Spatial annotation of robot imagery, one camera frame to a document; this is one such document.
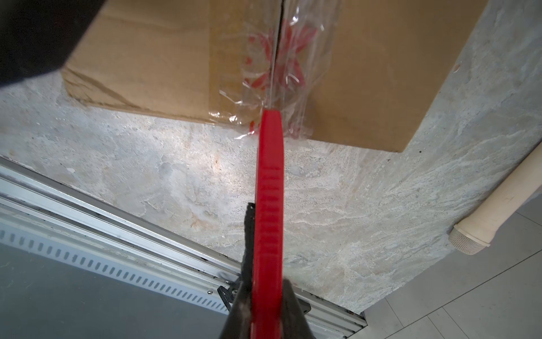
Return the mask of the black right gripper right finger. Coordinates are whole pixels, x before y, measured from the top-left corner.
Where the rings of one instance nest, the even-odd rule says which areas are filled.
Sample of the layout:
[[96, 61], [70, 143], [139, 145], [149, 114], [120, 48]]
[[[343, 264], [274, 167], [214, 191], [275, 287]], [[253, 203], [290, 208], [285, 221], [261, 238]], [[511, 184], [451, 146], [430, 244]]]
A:
[[281, 324], [283, 339], [314, 339], [288, 279], [282, 281]]

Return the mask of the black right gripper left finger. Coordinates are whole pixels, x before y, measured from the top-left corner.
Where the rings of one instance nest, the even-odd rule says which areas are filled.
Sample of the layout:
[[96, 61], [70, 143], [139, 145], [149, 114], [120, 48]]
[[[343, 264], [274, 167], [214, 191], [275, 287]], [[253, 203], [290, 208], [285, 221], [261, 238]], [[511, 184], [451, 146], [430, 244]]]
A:
[[252, 282], [241, 281], [236, 295], [224, 287], [218, 288], [218, 294], [229, 312], [220, 339], [251, 337], [251, 293]]

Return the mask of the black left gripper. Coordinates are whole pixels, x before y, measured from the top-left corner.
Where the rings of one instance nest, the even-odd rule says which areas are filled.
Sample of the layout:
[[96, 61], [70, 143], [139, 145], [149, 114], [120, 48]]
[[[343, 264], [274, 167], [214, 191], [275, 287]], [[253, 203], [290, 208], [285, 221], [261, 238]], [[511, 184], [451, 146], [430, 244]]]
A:
[[1, 86], [62, 68], [103, 4], [103, 0], [2, 1]]

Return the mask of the red utility knife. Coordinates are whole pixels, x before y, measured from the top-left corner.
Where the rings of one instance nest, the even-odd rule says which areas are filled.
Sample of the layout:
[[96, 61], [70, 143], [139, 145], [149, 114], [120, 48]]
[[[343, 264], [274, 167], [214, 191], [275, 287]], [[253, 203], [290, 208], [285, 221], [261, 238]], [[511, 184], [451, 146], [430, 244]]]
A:
[[282, 117], [277, 110], [265, 110], [256, 164], [251, 339], [281, 337], [284, 189]]

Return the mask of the brown cardboard express box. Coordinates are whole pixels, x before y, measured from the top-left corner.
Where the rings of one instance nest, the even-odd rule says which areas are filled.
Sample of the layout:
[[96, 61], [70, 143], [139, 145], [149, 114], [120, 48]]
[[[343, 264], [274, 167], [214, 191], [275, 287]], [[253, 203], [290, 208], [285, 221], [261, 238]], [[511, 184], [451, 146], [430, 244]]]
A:
[[107, 1], [62, 69], [86, 105], [401, 152], [485, 1]]

